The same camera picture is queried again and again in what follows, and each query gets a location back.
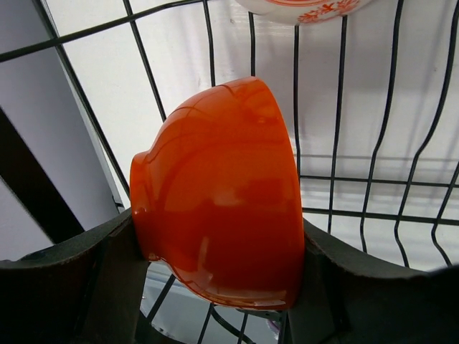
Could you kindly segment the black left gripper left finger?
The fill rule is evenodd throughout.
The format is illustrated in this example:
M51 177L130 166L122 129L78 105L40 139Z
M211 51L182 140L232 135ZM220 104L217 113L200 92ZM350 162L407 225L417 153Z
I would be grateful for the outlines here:
M133 343L147 267L129 209L1 261L1 342Z

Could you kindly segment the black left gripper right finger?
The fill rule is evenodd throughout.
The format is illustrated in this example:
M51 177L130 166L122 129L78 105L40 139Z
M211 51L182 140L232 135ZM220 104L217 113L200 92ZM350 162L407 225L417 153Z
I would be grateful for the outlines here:
M303 222L294 343L457 343L458 266L431 272L373 257Z

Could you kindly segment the plain orange bowl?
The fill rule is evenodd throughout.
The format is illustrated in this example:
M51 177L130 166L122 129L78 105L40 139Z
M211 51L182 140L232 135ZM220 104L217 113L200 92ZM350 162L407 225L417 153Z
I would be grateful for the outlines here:
M286 310L301 289L301 190L280 108L257 77L197 93L133 157L130 201L148 261L227 307Z

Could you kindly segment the orange white patterned bowl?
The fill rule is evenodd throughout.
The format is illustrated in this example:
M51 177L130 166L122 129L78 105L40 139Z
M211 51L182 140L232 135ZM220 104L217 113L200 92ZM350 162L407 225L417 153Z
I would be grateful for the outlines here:
M246 10L279 24L319 24L351 14L370 0L236 0Z

